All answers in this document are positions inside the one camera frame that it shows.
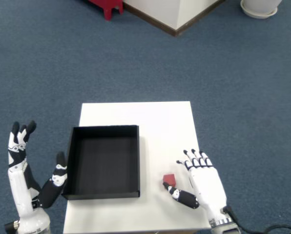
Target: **robotic hand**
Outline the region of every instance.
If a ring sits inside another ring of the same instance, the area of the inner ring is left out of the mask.
[[[199,205],[207,212],[208,222],[214,234],[239,234],[238,225],[225,212],[227,197],[217,170],[213,167],[209,157],[202,151],[194,149],[184,150],[189,160],[177,163],[185,165],[189,172],[189,180],[194,189],[194,195],[178,190],[163,183],[172,197],[191,208]]]
[[[57,165],[43,188],[35,181],[26,161],[26,146],[36,123],[20,129],[18,122],[13,124],[8,144],[11,190],[20,219],[5,225],[8,234],[49,234],[50,219],[43,208],[49,208],[60,195],[66,179],[66,162],[63,152],[57,154]]]

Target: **open black tray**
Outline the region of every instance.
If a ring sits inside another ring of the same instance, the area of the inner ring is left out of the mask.
[[[139,197],[139,126],[73,128],[63,196]]]

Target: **red stool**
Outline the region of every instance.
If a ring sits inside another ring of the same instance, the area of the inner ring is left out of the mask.
[[[123,13],[123,0],[89,0],[89,1],[103,8],[104,18],[106,20],[111,20],[112,9],[115,7],[119,8],[120,14]]]

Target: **red block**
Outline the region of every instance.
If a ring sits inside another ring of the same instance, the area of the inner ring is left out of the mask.
[[[111,20],[112,9],[115,7],[119,8],[120,14],[123,13],[123,0],[89,0],[89,1],[103,8],[104,18],[106,20]]]
[[[168,174],[163,176],[163,182],[166,182],[172,187],[176,186],[176,179],[174,174]]]

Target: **white flower pot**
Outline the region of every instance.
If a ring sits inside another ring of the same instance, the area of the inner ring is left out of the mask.
[[[254,18],[265,19],[276,14],[282,0],[241,0],[243,11]]]

